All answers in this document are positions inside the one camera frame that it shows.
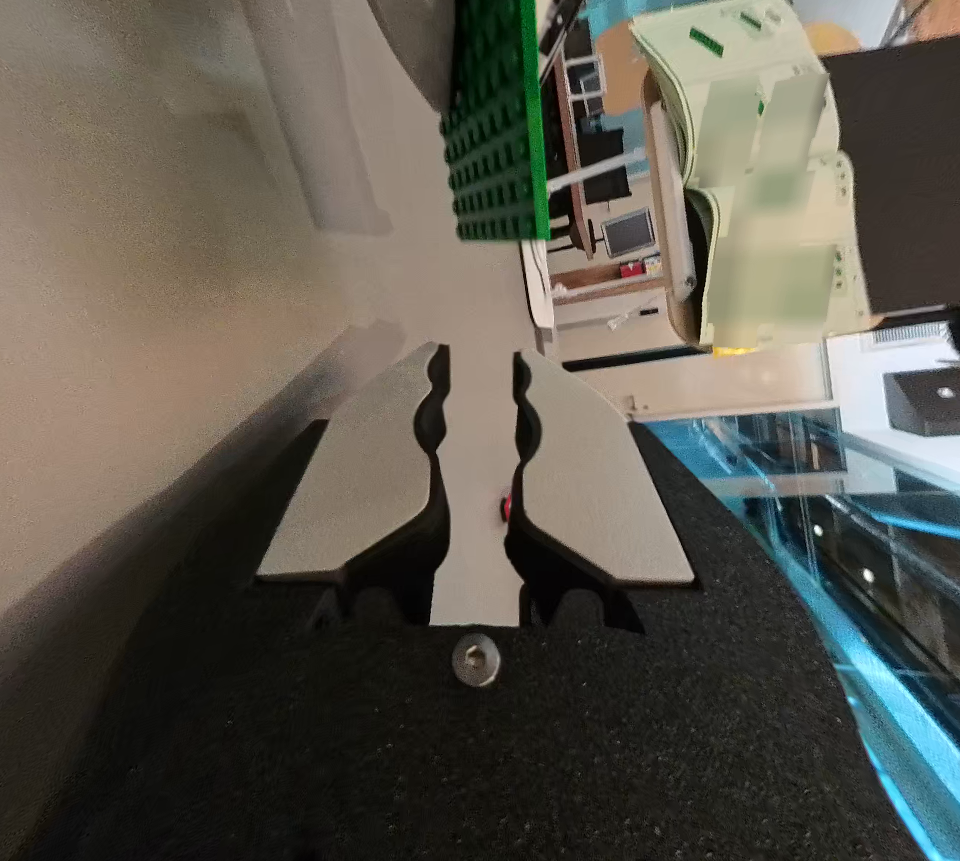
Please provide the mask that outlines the tan wooden chair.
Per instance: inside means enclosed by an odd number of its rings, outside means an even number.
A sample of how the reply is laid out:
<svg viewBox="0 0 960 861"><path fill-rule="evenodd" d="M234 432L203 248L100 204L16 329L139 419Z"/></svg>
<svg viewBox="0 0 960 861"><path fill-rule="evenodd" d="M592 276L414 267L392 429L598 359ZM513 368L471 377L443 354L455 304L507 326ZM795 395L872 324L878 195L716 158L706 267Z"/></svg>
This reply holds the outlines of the tan wooden chair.
<svg viewBox="0 0 960 861"><path fill-rule="evenodd" d="M611 117L646 113L660 99L655 74L631 24L624 20L608 27L595 43L603 67L603 109Z"/></svg>
<svg viewBox="0 0 960 861"><path fill-rule="evenodd" d="M850 54L863 50L856 35L834 22L811 22L802 27L812 51L818 57Z"/></svg>

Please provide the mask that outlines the green lego baseplate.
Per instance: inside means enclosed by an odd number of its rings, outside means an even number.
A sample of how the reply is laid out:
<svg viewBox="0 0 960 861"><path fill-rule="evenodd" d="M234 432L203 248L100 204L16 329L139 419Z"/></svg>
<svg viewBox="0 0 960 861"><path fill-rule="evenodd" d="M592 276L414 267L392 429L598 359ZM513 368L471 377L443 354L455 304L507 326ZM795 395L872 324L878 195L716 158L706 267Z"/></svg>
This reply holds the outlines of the green lego baseplate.
<svg viewBox="0 0 960 861"><path fill-rule="evenodd" d="M440 117L457 236L545 241L546 147L535 0L453 0Z"/></svg>

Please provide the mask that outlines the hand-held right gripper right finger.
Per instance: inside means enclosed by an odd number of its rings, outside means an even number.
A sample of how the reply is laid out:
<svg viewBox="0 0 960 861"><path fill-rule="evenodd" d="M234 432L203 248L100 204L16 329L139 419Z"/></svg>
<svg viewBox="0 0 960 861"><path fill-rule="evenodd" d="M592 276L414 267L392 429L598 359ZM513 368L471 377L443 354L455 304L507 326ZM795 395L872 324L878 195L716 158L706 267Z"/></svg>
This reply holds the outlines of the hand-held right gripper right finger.
<svg viewBox="0 0 960 861"><path fill-rule="evenodd" d="M510 531L612 586L692 586L694 569L625 414L536 351L513 359Z"/></svg>

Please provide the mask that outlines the pale green instruction booklet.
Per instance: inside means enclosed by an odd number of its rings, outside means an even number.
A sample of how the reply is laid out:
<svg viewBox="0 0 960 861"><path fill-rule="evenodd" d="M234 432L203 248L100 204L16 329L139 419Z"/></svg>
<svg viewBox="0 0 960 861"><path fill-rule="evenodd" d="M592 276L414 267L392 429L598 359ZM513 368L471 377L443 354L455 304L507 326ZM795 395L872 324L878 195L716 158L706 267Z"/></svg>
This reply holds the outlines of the pale green instruction booklet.
<svg viewBox="0 0 960 861"><path fill-rule="evenodd" d="M854 163L834 88L787 0L709 0L630 22L683 211L693 343L816 344L870 327Z"/></svg>

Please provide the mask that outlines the black panel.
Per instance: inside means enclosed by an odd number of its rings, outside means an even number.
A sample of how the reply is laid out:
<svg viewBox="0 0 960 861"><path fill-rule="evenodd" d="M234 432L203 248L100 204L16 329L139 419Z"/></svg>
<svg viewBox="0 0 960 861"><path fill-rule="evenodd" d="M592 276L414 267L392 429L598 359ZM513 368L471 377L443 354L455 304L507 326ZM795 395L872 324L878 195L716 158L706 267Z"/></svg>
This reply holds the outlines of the black panel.
<svg viewBox="0 0 960 861"><path fill-rule="evenodd" d="M870 308L959 303L959 37L828 55Z"/></svg>

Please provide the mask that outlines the black box device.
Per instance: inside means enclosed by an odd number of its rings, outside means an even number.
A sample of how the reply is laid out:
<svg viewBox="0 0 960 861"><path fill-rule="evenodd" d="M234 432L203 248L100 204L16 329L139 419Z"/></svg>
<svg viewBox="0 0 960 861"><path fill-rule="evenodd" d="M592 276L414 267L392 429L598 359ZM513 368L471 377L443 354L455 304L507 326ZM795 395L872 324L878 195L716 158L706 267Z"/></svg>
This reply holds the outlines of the black box device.
<svg viewBox="0 0 960 861"><path fill-rule="evenodd" d="M959 435L959 368L946 366L883 375L891 429L924 438Z"/></svg>

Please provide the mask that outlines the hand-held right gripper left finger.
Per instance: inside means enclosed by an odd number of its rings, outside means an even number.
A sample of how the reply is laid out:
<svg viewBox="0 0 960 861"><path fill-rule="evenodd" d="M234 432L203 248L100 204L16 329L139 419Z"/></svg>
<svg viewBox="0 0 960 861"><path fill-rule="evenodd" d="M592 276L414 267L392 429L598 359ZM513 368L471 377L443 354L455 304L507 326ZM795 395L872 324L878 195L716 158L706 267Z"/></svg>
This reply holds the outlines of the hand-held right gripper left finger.
<svg viewBox="0 0 960 861"><path fill-rule="evenodd" d="M450 347L424 343L333 412L255 574L332 589L351 615L369 590L428 625L450 550L439 448L447 435Z"/></svg>

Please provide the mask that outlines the small desk monitor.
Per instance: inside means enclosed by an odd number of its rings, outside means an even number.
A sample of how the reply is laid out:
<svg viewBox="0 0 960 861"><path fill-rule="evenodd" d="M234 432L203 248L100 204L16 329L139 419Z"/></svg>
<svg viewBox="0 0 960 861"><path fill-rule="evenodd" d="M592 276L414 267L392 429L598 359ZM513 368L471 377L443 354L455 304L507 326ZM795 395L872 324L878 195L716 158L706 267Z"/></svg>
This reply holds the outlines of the small desk monitor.
<svg viewBox="0 0 960 861"><path fill-rule="evenodd" d="M602 222L601 230L607 256L618 259L633 256L656 245L656 232L649 207L641 207Z"/></svg>

